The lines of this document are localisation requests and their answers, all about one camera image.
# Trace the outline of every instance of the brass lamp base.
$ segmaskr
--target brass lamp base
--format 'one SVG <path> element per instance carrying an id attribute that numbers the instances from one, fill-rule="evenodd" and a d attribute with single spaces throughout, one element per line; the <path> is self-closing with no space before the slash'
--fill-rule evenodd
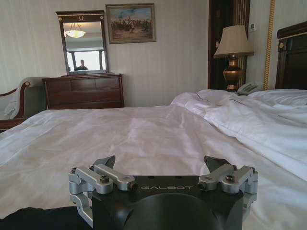
<path id="1" fill-rule="evenodd" d="M 242 70 L 238 66 L 238 58 L 232 55 L 229 58 L 229 66 L 224 69 L 223 75 L 227 83 L 227 91 L 234 92 L 238 90 L 238 83 L 242 76 Z"/>

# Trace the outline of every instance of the bed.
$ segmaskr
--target bed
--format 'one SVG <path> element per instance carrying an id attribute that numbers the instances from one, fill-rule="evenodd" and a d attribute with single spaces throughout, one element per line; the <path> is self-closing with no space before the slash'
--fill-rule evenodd
<path id="1" fill-rule="evenodd" d="M 0 219 L 71 206 L 68 172 L 98 158 L 116 155 L 126 174 L 199 175 L 209 155 L 260 173 L 244 229 L 306 229 L 307 91 L 281 85 L 249 96 L 183 93 L 151 108 L 43 111 L 0 134 Z"/>

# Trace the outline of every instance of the wooden mirror frame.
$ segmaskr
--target wooden mirror frame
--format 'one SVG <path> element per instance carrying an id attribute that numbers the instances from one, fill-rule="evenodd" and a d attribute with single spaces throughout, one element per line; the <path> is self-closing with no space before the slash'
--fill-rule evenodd
<path id="1" fill-rule="evenodd" d="M 106 34 L 105 34 L 105 25 L 104 25 L 105 12 L 104 11 L 57 11 L 56 14 L 58 15 L 59 27 L 61 30 L 64 60 L 65 60 L 67 75 L 87 75 L 95 73 L 108 73 Z M 100 22 L 103 49 L 105 52 L 106 70 L 100 69 L 100 70 L 84 70 L 84 71 L 71 71 L 71 72 L 69 71 L 63 23 L 78 23 L 78 22 Z"/>

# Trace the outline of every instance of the robotic hand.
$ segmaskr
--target robotic hand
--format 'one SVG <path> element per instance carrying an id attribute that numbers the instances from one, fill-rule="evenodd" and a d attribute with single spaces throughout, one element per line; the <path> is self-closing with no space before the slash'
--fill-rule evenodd
<path id="1" fill-rule="evenodd" d="M 205 162 L 208 175 L 131 176 L 112 169 L 115 156 L 99 159 L 71 170 L 70 198 L 94 229 L 241 230 L 257 199 L 258 172 L 223 159 Z"/>

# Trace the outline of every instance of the table lamp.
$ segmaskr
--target table lamp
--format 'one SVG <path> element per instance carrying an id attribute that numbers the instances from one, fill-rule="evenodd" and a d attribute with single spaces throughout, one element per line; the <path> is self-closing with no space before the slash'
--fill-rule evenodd
<path id="1" fill-rule="evenodd" d="M 254 55 L 249 44 L 244 25 L 234 25 L 223 29 L 222 39 L 213 58 L 228 58 L 229 66 L 223 75 L 227 83 L 227 91 L 237 91 L 242 69 L 238 66 L 239 56 Z"/>

